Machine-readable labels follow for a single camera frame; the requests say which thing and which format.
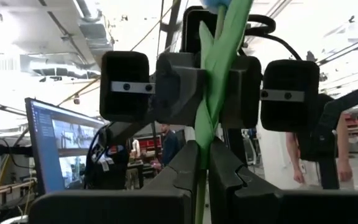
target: green stem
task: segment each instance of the green stem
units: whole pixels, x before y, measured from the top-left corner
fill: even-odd
[[[205,207],[205,189],[206,189],[206,170],[200,170],[200,176],[198,177],[195,224],[203,224],[204,207]]]
[[[227,7],[220,5],[218,7],[218,19],[216,20],[215,40],[218,40],[222,34],[224,17],[226,15]],[[196,200],[196,220],[195,224],[203,224],[204,207],[205,207],[205,191],[206,191],[206,170],[200,170],[198,177],[197,200]]]
[[[218,40],[221,37],[226,11],[227,7],[225,5],[220,5],[218,7],[218,19],[216,20],[215,40]]]

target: black cable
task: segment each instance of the black cable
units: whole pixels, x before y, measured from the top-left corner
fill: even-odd
[[[269,35],[269,34],[252,34],[255,37],[261,37],[261,38],[266,38],[269,40],[274,40],[280,44],[282,44],[297,60],[302,60],[302,58],[299,56],[299,54],[295,51],[294,48],[292,48],[290,46],[290,44],[288,44],[287,42],[285,42],[283,39],[273,36],[273,35]]]
[[[92,160],[93,157],[93,149],[95,147],[95,142],[96,140],[99,141],[100,138],[105,138],[105,136],[101,136],[101,132],[102,130],[108,129],[113,123],[109,123],[105,126],[103,126],[102,128],[100,128],[98,130],[98,132],[96,132],[96,134],[93,136],[93,139],[91,141],[91,144],[89,145],[89,149],[88,149],[88,153],[86,154],[86,161],[85,161],[85,171],[83,173],[83,175],[85,175],[84,178],[84,189],[87,188],[88,184],[89,184],[89,178],[91,178],[93,176],[93,172],[94,172],[94,166],[95,164],[99,161],[101,155],[104,154],[104,152],[98,157],[96,158],[95,161]]]
[[[31,193],[31,191],[33,189],[33,186],[34,185],[31,185],[31,187],[29,187],[27,192],[17,201],[14,208],[17,208],[20,205],[20,203],[22,203],[23,199],[25,199],[29,196],[29,194]],[[1,218],[1,221],[4,221],[5,219],[9,218],[9,215],[14,211],[14,208],[9,209],[9,211]]]
[[[246,30],[246,35],[271,34],[276,30],[276,22],[269,16],[250,14],[248,22],[258,22],[259,27],[250,27]]]
[[[0,141],[3,141],[6,145],[6,147],[8,148],[9,151],[9,155],[11,156],[12,162],[15,166],[20,167],[20,168],[25,168],[25,169],[34,169],[34,167],[29,167],[29,166],[21,166],[19,164],[17,164],[17,162],[15,161],[15,159],[13,158],[13,153],[12,153],[12,148],[9,146],[9,144],[7,143],[7,141],[5,139],[0,138]]]

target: metal pole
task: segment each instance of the metal pole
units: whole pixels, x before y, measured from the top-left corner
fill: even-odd
[[[158,145],[157,145],[157,133],[155,131],[155,122],[152,122],[150,125],[152,126],[152,133],[153,133],[154,156],[156,159],[158,159],[158,154],[160,150],[158,150]]]

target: black shirt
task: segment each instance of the black shirt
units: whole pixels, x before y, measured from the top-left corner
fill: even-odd
[[[315,121],[313,124],[317,124],[320,116],[324,111],[324,106],[326,103],[332,101],[334,98],[325,95],[319,94],[317,100],[317,116],[315,116]],[[315,144],[312,144],[311,139],[311,131],[306,131],[302,133],[296,133],[296,138],[298,140],[299,149],[301,152],[301,159],[306,161],[317,161],[322,157],[334,157],[337,156],[337,152],[335,151],[335,137],[334,135],[330,136],[324,144],[320,144],[318,148],[316,148]]]

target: desk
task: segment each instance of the desk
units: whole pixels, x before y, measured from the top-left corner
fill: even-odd
[[[35,184],[35,179],[31,179],[28,182],[24,182],[21,184],[8,184],[0,186],[0,195],[2,197],[2,204],[6,204],[6,196],[8,194],[11,194],[13,190],[19,189],[20,190],[20,197],[23,197],[25,195],[25,191],[29,190],[33,185]]]
[[[137,169],[137,178],[139,179],[139,187],[143,187],[143,162],[128,163],[128,169]]]

